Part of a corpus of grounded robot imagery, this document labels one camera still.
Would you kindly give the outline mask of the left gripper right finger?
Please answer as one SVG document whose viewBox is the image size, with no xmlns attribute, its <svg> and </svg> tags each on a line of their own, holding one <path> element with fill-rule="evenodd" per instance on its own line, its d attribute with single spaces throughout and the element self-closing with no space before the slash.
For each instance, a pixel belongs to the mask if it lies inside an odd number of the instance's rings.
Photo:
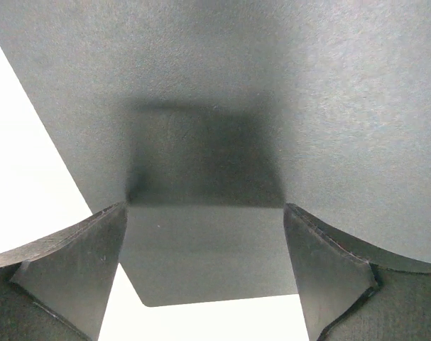
<svg viewBox="0 0 431 341">
<path fill-rule="evenodd" d="M 294 204 L 283 226 L 310 340 L 431 340 L 431 264 L 336 229 Z"/>
</svg>

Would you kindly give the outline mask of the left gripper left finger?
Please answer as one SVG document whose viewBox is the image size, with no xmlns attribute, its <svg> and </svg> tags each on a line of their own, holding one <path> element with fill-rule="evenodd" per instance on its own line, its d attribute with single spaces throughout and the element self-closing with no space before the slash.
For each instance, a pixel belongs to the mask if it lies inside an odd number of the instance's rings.
<svg viewBox="0 0 431 341">
<path fill-rule="evenodd" d="M 118 202 L 0 254 L 0 340 L 97 340 L 126 232 Z"/>
</svg>

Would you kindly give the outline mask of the grey black file folder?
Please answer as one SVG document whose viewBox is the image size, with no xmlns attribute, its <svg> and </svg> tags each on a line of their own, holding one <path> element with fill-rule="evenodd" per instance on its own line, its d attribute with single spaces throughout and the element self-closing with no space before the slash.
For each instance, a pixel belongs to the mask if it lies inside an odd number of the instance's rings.
<svg viewBox="0 0 431 341">
<path fill-rule="evenodd" d="M 143 304 L 294 294 L 285 203 L 431 263 L 431 1 L 0 1 L 0 46 Z"/>
</svg>

